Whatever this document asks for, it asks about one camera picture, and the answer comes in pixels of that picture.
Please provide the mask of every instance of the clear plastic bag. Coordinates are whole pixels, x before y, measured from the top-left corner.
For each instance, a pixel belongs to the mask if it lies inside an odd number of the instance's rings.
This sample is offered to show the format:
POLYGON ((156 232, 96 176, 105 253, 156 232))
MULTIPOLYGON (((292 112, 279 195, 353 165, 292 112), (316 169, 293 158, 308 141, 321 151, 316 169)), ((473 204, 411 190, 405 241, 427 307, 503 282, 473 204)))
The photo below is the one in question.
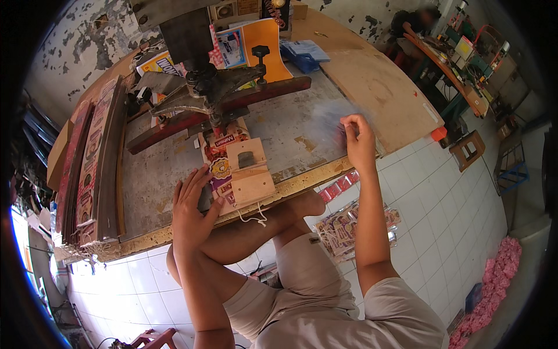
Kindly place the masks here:
MULTIPOLYGON (((354 259, 355 233, 357 232, 358 199, 314 225, 325 248, 337 263, 354 259)), ((389 246, 397 246, 399 212, 384 203, 389 246)))

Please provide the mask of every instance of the peeling wall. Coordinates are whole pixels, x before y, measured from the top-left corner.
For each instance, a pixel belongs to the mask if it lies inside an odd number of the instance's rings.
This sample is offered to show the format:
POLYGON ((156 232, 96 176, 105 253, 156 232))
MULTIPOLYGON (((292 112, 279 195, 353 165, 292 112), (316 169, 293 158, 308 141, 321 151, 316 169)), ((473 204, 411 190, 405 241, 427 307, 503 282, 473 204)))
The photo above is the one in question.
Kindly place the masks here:
POLYGON ((81 94, 105 70, 137 48, 141 39, 159 37, 158 29, 140 32, 128 0, 72 1, 36 54, 25 88, 63 125, 81 94))
POLYGON ((437 0, 302 0, 311 8, 337 20, 362 38, 381 49, 397 11, 414 11, 422 4, 437 0))

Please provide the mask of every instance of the wooden block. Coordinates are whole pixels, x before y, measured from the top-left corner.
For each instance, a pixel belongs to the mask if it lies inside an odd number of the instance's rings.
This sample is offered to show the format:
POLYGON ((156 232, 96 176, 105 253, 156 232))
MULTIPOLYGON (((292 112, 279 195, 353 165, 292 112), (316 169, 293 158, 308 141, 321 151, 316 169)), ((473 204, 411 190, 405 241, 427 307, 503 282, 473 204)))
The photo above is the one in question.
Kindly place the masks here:
POLYGON ((240 169, 240 167, 238 166, 238 154, 246 151, 252 152, 256 164, 266 162, 266 154, 263 152, 262 140, 260 138, 252 138, 247 141, 233 143, 227 145, 229 166, 232 172, 240 169))
POLYGON ((56 192, 60 190, 60 179, 64 171, 66 151, 68 150, 73 130, 74 123, 70 120, 66 121, 49 153, 49 161, 46 168, 46 185, 56 192))
POLYGON ((238 204, 254 202, 275 194, 275 185, 269 171, 231 181, 238 204))

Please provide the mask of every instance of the red plastic stool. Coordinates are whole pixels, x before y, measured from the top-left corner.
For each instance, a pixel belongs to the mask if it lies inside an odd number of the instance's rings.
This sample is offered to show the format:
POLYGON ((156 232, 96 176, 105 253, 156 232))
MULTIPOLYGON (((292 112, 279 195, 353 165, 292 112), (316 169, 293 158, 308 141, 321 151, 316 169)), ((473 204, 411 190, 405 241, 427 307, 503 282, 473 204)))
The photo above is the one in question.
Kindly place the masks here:
POLYGON ((133 348, 139 347, 141 344, 145 344, 142 349, 160 349, 163 345, 167 344, 171 349, 177 349, 174 342, 172 341, 172 336, 176 333, 174 328, 169 328, 161 334, 152 334, 154 329, 147 329, 141 335, 139 335, 130 344, 133 348))

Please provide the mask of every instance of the black knob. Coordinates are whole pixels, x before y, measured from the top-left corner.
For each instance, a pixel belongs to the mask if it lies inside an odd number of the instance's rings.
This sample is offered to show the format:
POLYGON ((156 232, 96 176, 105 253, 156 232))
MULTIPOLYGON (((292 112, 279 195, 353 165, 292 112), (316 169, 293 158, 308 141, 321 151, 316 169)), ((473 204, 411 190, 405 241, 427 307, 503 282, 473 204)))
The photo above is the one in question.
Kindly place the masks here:
POLYGON ((270 48, 267 46, 258 45, 252 48, 252 56, 263 58, 268 54, 270 54, 270 48))

